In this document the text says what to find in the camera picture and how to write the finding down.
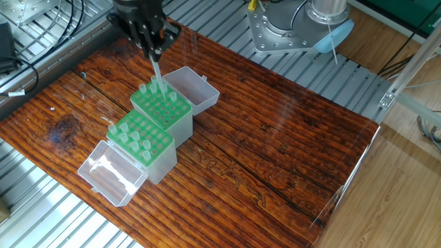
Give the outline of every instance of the box lid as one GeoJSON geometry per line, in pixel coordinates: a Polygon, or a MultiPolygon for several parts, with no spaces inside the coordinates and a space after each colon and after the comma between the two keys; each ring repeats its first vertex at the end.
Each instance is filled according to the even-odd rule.
{"type": "Polygon", "coordinates": [[[197,115],[217,103],[219,91],[188,66],[163,76],[163,80],[192,106],[197,115]]]}
{"type": "Polygon", "coordinates": [[[78,174],[116,207],[127,205],[148,177],[141,166],[105,141],[99,142],[78,174]]]}

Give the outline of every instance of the metal bracket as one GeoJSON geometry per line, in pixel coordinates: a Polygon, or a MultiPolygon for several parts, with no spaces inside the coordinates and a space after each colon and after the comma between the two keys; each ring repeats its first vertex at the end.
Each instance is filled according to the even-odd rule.
{"type": "Polygon", "coordinates": [[[395,101],[396,95],[392,92],[386,92],[384,96],[381,98],[378,107],[382,107],[384,109],[389,109],[392,106],[392,103],[395,101]]]}

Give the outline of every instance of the wooden table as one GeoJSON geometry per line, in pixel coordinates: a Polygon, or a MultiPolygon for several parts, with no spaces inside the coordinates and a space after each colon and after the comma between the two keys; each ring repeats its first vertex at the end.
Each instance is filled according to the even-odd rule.
{"type": "Polygon", "coordinates": [[[194,117],[178,165],[126,207],[76,171],[153,75],[133,43],[91,55],[4,120],[0,137],[146,247],[314,245],[378,125],[187,28],[160,65],[190,66],[220,98],[194,117]]]}

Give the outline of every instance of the open plastic box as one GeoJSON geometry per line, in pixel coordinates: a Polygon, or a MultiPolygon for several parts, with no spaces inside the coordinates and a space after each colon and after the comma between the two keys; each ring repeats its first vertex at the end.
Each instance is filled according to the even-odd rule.
{"type": "Polygon", "coordinates": [[[78,174],[116,207],[127,205],[146,179],[158,184],[178,162],[174,139],[136,110],[109,126],[107,138],[78,174]]]}
{"type": "Polygon", "coordinates": [[[218,101],[219,91],[211,86],[205,77],[197,75],[188,66],[164,75],[163,79],[175,92],[187,100],[192,106],[194,116],[218,101]]]}

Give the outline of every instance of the cylindrical metal part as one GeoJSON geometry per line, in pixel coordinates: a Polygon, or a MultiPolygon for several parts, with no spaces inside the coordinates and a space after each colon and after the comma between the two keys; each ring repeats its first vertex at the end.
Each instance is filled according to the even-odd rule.
{"type": "Polygon", "coordinates": [[[333,17],[346,9],[347,0],[312,0],[312,8],[323,17],[333,17]]]}

